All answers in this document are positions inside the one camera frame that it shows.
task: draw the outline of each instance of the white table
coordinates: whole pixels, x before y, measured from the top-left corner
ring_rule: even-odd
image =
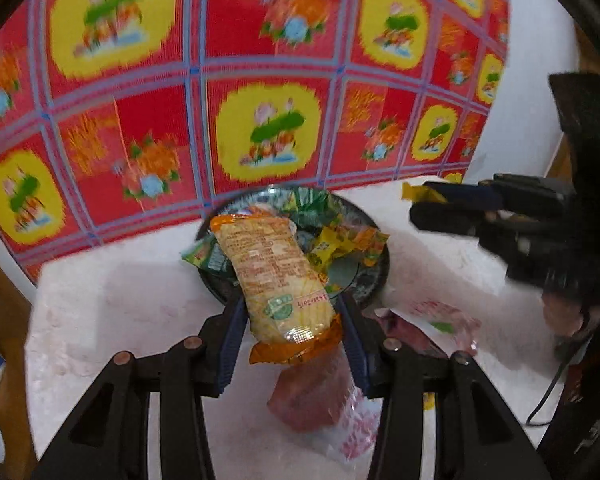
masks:
[[[431,178],[410,179],[419,184]],[[477,361],[524,421],[558,363],[537,290],[507,282],[505,268],[475,240],[418,232],[408,220],[401,183],[338,192],[391,235],[391,271],[384,306],[428,296],[482,321]],[[180,260],[200,222],[117,242],[47,264],[26,345],[27,402],[40,457],[75,403],[113,354],[163,352],[220,310],[196,269]],[[247,364],[248,334],[221,399],[205,399],[206,428],[219,479],[366,478],[365,464],[347,468],[293,436],[266,408],[280,367]],[[561,386],[538,419],[550,418]],[[152,399],[152,406],[157,399]],[[150,470],[159,478],[156,413],[150,428]],[[527,431],[535,445],[544,429]]]

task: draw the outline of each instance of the plastic bag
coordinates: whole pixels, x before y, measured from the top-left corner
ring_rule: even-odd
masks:
[[[395,317],[384,320],[386,334],[407,343],[419,353],[437,356],[442,351],[451,356],[459,350],[471,355],[478,351],[480,321],[453,306],[440,301],[413,301],[392,308],[390,312]]]
[[[234,266],[259,341],[250,362],[298,362],[339,343],[339,320],[288,219],[217,216],[210,227]]]
[[[382,399],[369,400],[353,383],[341,346],[280,373],[267,403],[312,447],[349,463],[372,449],[378,436]]]

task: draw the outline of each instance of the plate of snacks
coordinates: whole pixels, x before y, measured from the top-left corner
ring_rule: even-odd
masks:
[[[329,191],[275,185],[249,190],[219,205],[201,225],[182,259],[195,265],[205,286],[226,304],[237,283],[231,259],[212,231],[214,218],[270,216],[289,229],[334,303],[348,290],[360,308],[371,303],[389,272],[388,235],[362,209]]]

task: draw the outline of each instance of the yellow snack package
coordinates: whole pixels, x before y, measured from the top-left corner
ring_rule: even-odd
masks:
[[[253,362],[286,364],[309,358],[321,341],[340,341],[337,333],[318,338],[338,330],[335,311],[287,219],[228,215],[213,218],[210,227],[244,292],[251,333],[259,341]]]

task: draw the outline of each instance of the screw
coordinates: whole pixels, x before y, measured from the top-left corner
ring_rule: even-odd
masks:
[[[191,335],[187,337],[183,342],[184,348],[187,350],[195,350],[196,348],[200,348],[202,346],[202,339],[200,339],[197,335]]]
[[[382,346],[389,352],[397,352],[402,347],[402,343],[395,337],[388,337],[382,342]]]
[[[464,352],[458,352],[458,354],[456,354],[456,363],[467,366],[469,364],[469,356]]]
[[[113,356],[113,362],[118,366],[126,365],[131,361],[131,354],[129,352],[118,352]]]

